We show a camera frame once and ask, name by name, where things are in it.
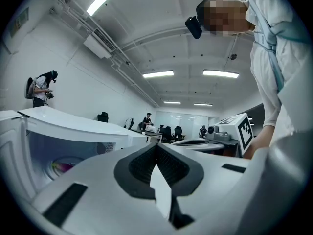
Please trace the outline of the dark top table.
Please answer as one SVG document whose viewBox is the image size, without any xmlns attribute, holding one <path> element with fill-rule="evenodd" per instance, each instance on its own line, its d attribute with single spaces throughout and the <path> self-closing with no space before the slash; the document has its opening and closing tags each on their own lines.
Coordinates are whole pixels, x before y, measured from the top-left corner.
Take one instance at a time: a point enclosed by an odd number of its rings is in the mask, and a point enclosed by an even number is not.
<svg viewBox="0 0 313 235">
<path fill-rule="evenodd" d="M 154 143 L 161 143 L 162 142 L 162 134 L 161 133 L 154 133 L 149 131 L 142 131 L 142 130 L 133 130 L 132 131 L 139 133 L 146 137 L 146 142 L 154 142 Z"/>
</svg>

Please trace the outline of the wall sign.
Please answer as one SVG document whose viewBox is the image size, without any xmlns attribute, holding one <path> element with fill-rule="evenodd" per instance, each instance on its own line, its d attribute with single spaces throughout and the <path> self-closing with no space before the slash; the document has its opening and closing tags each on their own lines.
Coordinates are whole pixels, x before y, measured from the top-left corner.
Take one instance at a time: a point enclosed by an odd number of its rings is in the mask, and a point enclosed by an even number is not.
<svg viewBox="0 0 313 235">
<path fill-rule="evenodd" d="M 10 36 L 13 38 L 19 29 L 29 20 L 29 8 L 22 11 L 11 23 L 9 27 Z"/>
</svg>

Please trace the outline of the white ceiling air conditioner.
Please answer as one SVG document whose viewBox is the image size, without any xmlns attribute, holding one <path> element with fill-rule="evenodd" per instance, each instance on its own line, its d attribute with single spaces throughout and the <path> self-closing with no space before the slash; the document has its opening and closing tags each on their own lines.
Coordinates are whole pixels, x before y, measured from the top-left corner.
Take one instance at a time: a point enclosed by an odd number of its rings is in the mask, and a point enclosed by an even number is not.
<svg viewBox="0 0 313 235">
<path fill-rule="evenodd" d="M 96 28 L 85 39 L 84 45 L 100 59 L 111 58 L 112 53 L 116 50 L 115 44 L 99 28 Z"/>
</svg>

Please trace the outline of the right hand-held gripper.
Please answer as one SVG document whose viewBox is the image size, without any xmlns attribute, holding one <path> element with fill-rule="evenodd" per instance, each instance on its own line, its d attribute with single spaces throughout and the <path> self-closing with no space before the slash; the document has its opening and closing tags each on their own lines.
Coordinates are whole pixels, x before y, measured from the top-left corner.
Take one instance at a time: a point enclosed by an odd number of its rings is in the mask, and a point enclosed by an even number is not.
<svg viewBox="0 0 313 235">
<path fill-rule="evenodd" d="M 223 150 L 224 145 L 234 145 L 237 149 L 236 157 L 242 158 L 254 139 L 254 135 L 247 113 L 242 113 L 230 116 L 213 126 L 209 126 L 205 138 L 218 143 L 212 144 L 206 139 L 188 139 L 176 141 L 174 143 L 183 143 L 176 144 L 175 146 L 203 153 Z"/>
</svg>

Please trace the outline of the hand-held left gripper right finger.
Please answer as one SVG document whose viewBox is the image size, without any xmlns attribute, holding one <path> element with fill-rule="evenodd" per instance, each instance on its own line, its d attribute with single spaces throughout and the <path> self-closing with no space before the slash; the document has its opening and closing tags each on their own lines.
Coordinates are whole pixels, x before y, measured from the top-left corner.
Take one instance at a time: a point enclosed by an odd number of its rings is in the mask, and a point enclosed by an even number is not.
<svg viewBox="0 0 313 235">
<path fill-rule="evenodd" d="M 156 234 L 166 235 L 207 214 L 227 197 L 249 162 L 156 145 L 156 204 L 166 221 L 156 225 Z"/>
</svg>

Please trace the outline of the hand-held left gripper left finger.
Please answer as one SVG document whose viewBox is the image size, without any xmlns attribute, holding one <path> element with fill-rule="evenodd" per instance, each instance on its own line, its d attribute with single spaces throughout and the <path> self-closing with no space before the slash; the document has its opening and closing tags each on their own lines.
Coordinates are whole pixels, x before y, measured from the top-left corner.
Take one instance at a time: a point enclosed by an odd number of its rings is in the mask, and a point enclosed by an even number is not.
<svg viewBox="0 0 313 235">
<path fill-rule="evenodd" d="M 46 221 L 70 235 L 172 235 L 150 187 L 154 144 L 86 159 L 32 201 Z"/>
</svg>

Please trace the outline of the purple eggplant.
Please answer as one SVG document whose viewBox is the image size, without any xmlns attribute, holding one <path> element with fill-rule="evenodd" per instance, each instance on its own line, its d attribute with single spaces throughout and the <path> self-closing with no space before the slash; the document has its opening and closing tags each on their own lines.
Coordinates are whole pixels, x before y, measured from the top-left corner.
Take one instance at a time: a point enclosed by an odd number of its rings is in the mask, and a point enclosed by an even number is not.
<svg viewBox="0 0 313 235">
<path fill-rule="evenodd" d="M 74 167 L 73 164 L 62 163 L 62 162 L 53 162 L 51 164 L 52 169 L 57 173 L 65 173 Z"/>
</svg>

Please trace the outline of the person's white clothing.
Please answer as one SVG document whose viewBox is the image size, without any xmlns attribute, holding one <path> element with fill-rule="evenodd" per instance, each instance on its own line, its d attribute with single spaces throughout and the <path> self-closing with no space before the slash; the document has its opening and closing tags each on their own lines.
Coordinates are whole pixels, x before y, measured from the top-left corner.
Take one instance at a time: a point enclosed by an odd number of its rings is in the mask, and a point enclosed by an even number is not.
<svg viewBox="0 0 313 235">
<path fill-rule="evenodd" d="M 254 0 L 270 26 L 287 21 L 295 15 L 293 9 L 285 0 Z M 258 43 L 254 43 L 251 57 L 251 73 L 253 74 L 265 110 L 263 127 L 275 127 L 270 145 L 277 139 L 289 135 L 294 131 L 285 107 L 278 97 L 277 85 L 266 50 Z M 312 60 L 309 47 L 306 44 L 296 43 L 278 38 L 276 57 L 285 82 L 290 80 L 298 69 Z"/>
</svg>

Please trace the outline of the person's right forearm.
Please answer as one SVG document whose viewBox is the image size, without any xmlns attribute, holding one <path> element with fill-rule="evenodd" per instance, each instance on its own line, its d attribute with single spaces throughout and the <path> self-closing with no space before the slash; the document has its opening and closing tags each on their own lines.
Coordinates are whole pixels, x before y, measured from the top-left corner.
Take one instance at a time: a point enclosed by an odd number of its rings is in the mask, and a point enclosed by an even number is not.
<svg viewBox="0 0 313 235">
<path fill-rule="evenodd" d="M 256 138 L 253 139 L 250 146 L 243 155 L 244 159 L 252 159 L 256 150 L 269 147 L 275 127 L 266 125 Z"/>
</svg>

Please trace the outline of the white ceiling pipes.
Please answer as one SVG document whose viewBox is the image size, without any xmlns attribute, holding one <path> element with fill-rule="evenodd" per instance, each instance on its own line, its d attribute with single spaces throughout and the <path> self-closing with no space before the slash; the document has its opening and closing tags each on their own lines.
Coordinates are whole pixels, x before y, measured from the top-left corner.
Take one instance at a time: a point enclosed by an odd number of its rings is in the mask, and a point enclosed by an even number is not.
<svg viewBox="0 0 313 235">
<path fill-rule="evenodd" d="M 116 46 L 116 50 L 112 53 L 111 58 L 107 59 L 110 61 L 111 67 L 154 107 L 158 108 L 161 105 L 161 98 L 152 85 L 142 76 L 139 69 L 118 44 L 95 19 L 87 14 L 77 1 L 53 0 L 50 12 L 83 38 L 84 41 L 96 28 L 105 33 Z"/>
</svg>

